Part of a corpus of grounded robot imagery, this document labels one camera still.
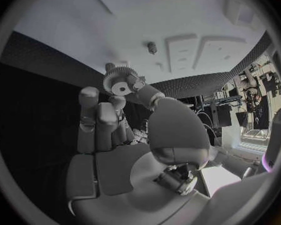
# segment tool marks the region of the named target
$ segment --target wire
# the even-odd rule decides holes
[[[203,111],[202,112],[198,112],[197,115],[199,115],[199,114],[206,115],[208,117],[209,121],[210,121],[211,127],[214,128],[213,121],[211,120],[211,117],[208,116],[208,114],[206,112],[203,112]]]
[[[210,126],[208,126],[207,124],[205,124],[205,123],[203,123],[203,125],[206,126],[208,129],[210,129],[210,130],[212,131],[212,133],[213,133],[213,135],[214,135],[214,139],[216,140],[217,144],[218,144],[219,146],[221,146],[221,144],[220,144],[220,142],[219,142],[219,140],[218,140],[218,138],[217,138],[217,135],[215,134],[214,130],[213,130]]]

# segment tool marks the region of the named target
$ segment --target metal gear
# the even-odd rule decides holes
[[[138,77],[138,73],[128,66],[117,66],[106,71],[103,77],[103,88],[106,92],[113,94],[112,87],[117,79],[126,79],[129,75]]]

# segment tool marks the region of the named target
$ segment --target gear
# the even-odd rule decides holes
[[[115,80],[117,79],[126,79],[129,75],[138,77],[138,73],[128,66],[117,66],[106,72],[103,78],[103,88],[106,92],[113,94],[112,87],[114,85]]]

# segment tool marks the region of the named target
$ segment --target white ceiling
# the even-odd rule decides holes
[[[225,0],[38,0],[15,30],[104,73],[128,64],[148,83],[228,72],[265,29],[234,25]],[[155,42],[149,54],[146,43]]]

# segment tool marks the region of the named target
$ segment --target machinery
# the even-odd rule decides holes
[[[108,63],[103,86],[109,102],[98,104],[94,87],[79,94],[80,154],[73,157],[66,182],[68,207],[78,220],[176,224],[182,208],[196,214],[207,204],[209,198],[194,189],[205,166],[223,166],[242,179],[256,173],[256,166],[229,155],[220,144],[211,145],[198,111],[165,97],[132,68]],[[153,112],[136,134],[123,112],[127,95]],[[140,133],[147,134],[143,142]]]

